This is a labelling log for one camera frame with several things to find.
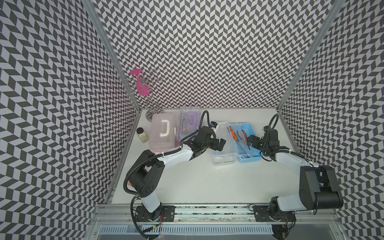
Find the purple toolbox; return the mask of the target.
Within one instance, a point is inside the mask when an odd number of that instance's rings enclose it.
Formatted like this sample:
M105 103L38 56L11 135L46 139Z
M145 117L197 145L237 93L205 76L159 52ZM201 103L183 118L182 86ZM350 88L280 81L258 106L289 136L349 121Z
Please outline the purple toolbox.
M201 113L199 107L181 107L177 131L178 140L196 131L199 127L200 119Z

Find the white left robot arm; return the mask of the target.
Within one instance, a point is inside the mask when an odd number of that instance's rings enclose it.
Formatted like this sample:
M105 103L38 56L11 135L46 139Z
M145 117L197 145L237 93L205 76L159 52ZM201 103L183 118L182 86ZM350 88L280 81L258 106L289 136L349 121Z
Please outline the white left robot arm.
M163 206L155 192L164 170L177 164L191 161L207 149L222 151L226 140L218 139L216 122L210 121L207 110L203 111L198 129L180 141L175 149L153 153L145 150L128 170L123 181L123 190L133 195L132 202L141 200L144 215L156 221L163 215Z

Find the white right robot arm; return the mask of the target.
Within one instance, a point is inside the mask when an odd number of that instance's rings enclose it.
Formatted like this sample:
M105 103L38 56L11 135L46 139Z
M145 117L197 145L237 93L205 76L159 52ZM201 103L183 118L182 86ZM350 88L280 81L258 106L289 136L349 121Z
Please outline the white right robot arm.
M336 171L331 166L317 165L303 155L282 146L275 129L279 115L275 114L270 123L263 128L264 136L246 137L249 147L260 151L269 162L276 162L289 168L299 176L298 192L271 198L268 207L254 206L255 218L260 222L280 222L296 220L295 213L327 209L340 209L344 205Z

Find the blue toolbox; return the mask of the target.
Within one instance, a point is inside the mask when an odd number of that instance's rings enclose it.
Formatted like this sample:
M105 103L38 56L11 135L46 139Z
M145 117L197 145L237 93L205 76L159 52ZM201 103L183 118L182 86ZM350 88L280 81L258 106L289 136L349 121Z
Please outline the blue toolbox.
M235 162L250 163L261 160L262 157L259 150L250 147L250 149L246 149L246 152L244 153L240 149L239 139L237 143L234 141L229 126L232 127L236 135L237 131L240 132L241 130L245 131L247 137L250 135L255 135L255 131L251 123L218 123L216 128L216 136L219 139L225 139L227 142L221 152L213 151L211 155L213 165L221 166L233 164Z

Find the pink toolbox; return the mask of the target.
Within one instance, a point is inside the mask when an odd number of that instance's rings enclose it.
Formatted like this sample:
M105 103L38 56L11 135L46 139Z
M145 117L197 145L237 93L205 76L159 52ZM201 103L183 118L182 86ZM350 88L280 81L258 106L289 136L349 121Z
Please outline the pink toolbox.
M153 153L176 148L176 117L172 113L155 114L149 135L149 149Z

